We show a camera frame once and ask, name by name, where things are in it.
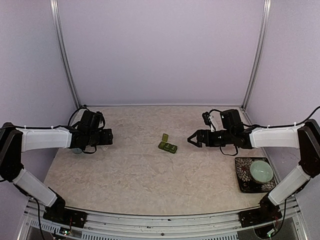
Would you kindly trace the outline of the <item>green weekly pill organizer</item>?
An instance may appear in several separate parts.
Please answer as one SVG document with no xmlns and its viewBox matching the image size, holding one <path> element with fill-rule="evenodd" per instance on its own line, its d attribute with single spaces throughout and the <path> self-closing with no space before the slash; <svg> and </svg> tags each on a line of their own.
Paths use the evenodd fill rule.
<svg viewBox="0 0 320 240">
<path fill-rule="evenodd" d="M 169 139 L 169 135 L 166 133 L 163 133 L 162 138 L 161 138 L 161 142 L 159 143 L 158 148 L 160 150 L 175 154 L 178 150 L 178 146 L 169 143 L 168 139 Z"/>
</svg>

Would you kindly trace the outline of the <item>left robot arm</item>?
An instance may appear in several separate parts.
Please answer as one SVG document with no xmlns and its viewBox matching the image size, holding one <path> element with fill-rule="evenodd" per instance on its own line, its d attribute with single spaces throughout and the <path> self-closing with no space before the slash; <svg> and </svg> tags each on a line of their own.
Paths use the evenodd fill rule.
<svg viewBox="0 0 320 240">
<path fill-rule="evenodd" d="M 85 108 L 81 119 L 68 125 L 50 127 L 17 126 L 6 122 L 0 129 L 0 180 L 15 185 L 25 195 L 45 206 L 45 217 L 51 221 L 66 222 L 70 211 L 65 200 L 22 164 L 22 153 L 42 149 L 78 149 L 87 154 L 87 147 L 113 144 L 113 133 L 106 128 L 100 111 Z"/>
</svg>

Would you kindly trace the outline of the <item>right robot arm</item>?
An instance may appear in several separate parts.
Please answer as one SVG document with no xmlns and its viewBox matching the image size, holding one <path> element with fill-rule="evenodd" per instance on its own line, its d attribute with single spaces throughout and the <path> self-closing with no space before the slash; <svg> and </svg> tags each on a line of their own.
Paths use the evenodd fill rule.
<svg viewBox="0 0 320 240">
<path fill-rule="evenodd" d="M 268 221 L 283 201 L 320 174 L 320 127 L 316 120 L 308 117 L 289 125 L 261 126 L 244 124 L 236 109 L 220 111 L 219 115 L 222 130 L 216 130 L 210 112 L 204 112 L 203 121 L 210 129 L 197 130 L 187 142 L 198 148 L 233 145 L 236 150 L 274 147 L 300 151 L 297 166 L 260 200 L 260 207 L 255 212 L 260 222 Z"/>
</svg>

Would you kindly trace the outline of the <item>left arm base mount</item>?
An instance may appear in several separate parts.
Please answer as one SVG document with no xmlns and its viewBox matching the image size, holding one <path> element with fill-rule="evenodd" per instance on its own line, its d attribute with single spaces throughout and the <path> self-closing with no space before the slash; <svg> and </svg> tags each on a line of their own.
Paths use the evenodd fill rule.
<svg viewBox="0 0 320 240">
<path fill-rule="evenodd" d="M 88 214 L 84 211 L 63 208 L 54 210 L 47 208 L 43 214 L 45 220 L 49 220 L 58 224 L 69 227 L 76 227 L 83 229 L 87 220 Z"/>
</svg>

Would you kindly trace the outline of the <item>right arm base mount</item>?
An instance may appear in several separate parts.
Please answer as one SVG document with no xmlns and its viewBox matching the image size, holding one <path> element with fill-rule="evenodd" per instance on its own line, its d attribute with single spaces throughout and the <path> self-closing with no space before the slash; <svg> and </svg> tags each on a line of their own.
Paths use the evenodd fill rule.
<svg viewBox="0 0 320 240">
<path fill-rule="evenodd" d="M 281 219 L 282 213 L 278 206 L 260 206 L 259 208 L 240 211 L 238 213 L 242 228 L 260 225 Z"/>
</svg>

